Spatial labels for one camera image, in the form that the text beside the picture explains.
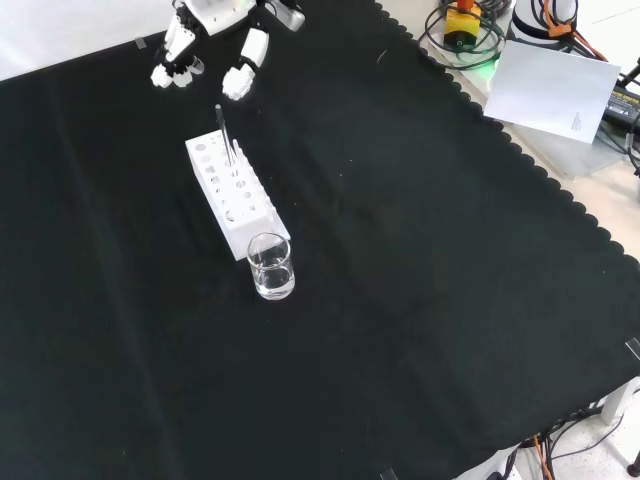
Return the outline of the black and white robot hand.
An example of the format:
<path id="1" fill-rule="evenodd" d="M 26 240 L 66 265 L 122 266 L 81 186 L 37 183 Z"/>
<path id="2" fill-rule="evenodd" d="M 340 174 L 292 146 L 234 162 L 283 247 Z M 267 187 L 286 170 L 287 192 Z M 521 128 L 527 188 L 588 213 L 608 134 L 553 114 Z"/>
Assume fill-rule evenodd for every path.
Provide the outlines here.
<path id="1" fill-rule="evenodd" d="M 157 64 L 151 73 L 154 86 L 184 88 L 204 63 L 193 53 L 202 38 L 218 36 L 251 19 L 256 1 L 174 1 L 174 14 L 157 50 Z M 222 80 L 222 93 L 241 100 L 251 89 L 269 46 L 269 34 L 257 26 L 248 30 L 240 53 L 240 65 L 232 67 Z"/>

